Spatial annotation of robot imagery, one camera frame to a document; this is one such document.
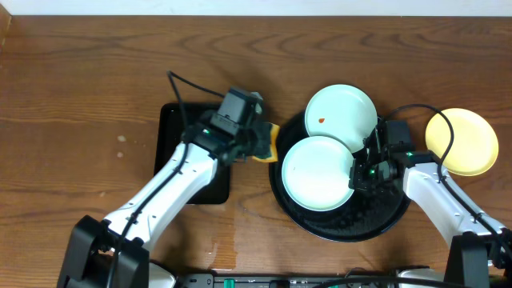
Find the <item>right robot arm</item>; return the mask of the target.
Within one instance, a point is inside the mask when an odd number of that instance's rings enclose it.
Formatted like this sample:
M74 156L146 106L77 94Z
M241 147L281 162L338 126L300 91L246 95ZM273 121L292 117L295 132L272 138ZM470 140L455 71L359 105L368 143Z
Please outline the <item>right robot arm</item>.
M450 247L444 279L466 287L511 285L511 231L479 208L433 152L417 151L404 121L380 121L363 141L349 186L416 202Z

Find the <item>yellow plate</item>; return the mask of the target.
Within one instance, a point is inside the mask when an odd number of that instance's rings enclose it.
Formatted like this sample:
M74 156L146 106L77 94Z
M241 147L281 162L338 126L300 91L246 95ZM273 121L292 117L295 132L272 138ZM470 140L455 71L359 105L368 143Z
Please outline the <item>yellow plate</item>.
M443 110L454 130L454 142L443 162L449 172L461 176L476 176L487 172L498 157L498 138L492 126L471 110ZM436 114L429 120L425 132L426 147L441 157L450 142L446 120Z

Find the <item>light blue plate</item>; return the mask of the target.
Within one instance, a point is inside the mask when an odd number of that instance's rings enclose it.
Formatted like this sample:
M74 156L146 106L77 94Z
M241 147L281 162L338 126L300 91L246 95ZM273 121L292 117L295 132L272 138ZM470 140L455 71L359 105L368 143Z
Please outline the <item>light blue plate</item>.
M344 205L354 157L339 141L325 136L304 138L286 153L282 181L287 194L301 207L327 212Z
M309 136L334 138L351 153L364 147L377 122L378 114L368 95L345 84L322 88L308 102L304 114Z

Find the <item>green and yellow sponge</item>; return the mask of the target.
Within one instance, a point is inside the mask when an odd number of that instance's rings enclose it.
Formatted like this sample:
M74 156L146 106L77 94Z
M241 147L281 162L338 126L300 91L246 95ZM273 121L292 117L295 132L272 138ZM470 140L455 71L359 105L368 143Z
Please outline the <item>green and yellow sponge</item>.
M255 128L256 144L252 159L258 162L278 161L276 141L280 127L270 122L262 122Z

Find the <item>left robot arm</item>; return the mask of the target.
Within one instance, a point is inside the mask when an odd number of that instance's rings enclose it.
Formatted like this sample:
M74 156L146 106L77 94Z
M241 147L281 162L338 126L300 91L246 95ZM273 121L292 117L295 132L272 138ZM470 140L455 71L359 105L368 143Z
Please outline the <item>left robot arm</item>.
M150 252L178 212L241 158L273 161L274 127L257 92L232 87L217 110L188 126L169 161L135 195L98 221L84 216L72 229L60 287L174 287L176 277Z

